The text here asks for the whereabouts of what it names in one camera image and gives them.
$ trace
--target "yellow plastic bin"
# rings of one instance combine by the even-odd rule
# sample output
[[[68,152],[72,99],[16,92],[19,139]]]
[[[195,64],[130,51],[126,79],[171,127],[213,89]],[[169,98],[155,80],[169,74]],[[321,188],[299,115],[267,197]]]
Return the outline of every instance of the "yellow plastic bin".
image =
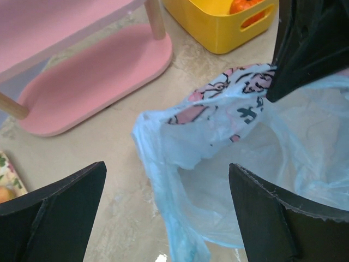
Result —
[[[162,0],[178,23],[212,53],[228,53],[266,31],[273,22],[279,0],[263,0],[236,14],[229,14],[233,0]],[[264,17],[243,28],[260,13]]]

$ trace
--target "translucent plastic bag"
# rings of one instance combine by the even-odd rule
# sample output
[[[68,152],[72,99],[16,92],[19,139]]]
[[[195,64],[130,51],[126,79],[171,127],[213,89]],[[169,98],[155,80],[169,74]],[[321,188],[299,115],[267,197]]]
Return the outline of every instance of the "translucent plastic bag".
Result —
[[[349,210],[349,77],[271,104],[269,64],[229,69],[177,106],[142,113],[133,137],[172,260],[207,262],[205,241],[243,247],[228,182],[238,163],[311,200]]]

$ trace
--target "shelf tier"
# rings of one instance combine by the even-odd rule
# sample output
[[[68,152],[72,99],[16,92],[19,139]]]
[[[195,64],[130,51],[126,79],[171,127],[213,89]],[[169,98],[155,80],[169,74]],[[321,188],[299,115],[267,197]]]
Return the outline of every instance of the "shelf tier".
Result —
[[[171,57],[168,35],[154,40],[150,25],[122,29],[37,76],[19,97],[29,109],[19,125],[60,134],[158,77]]]
[[[0,83],[102,29],[145,0],[0,0]]]

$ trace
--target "marble surface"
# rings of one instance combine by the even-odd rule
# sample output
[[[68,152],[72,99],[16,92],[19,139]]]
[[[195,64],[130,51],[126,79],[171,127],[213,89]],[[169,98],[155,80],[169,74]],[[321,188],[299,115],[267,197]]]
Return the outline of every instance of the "marble surface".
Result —
[[[0,129],[0,148],[9,156],[29,191],[62,179],[92,162],[105,161],[107,179],[86,262],[171,261],[164,223],[130,136],[136,117],[142,111],[175,105],[228,67],[272,59],[277,18],[264,34],[227,55],[217,56],[194,41],[166,11],[163,15],[173,41],[174,56],[160,78],[59,136],[32,136],[21,130],[12,118]],[[140,8],[57,54],[48,66],[124,26],[146,21],[145,10]],[[244,250],[208,245],[213,262],[247,261]]]

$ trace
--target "toy pumpkin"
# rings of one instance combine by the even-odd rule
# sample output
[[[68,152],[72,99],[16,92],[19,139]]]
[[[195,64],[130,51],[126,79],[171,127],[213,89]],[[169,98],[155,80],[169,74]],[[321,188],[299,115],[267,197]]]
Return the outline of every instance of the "toy pumpkin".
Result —
[[[253,7],[255,4],[262,2],[263,0],[234,0],[230,6],[230,14],[236,14],[238,12],[244,11]],[[265,16],[265,11],[248,18],[243,24],[242,27],[246,28],[253,23],[257,22],[259,19],[262,19]]]

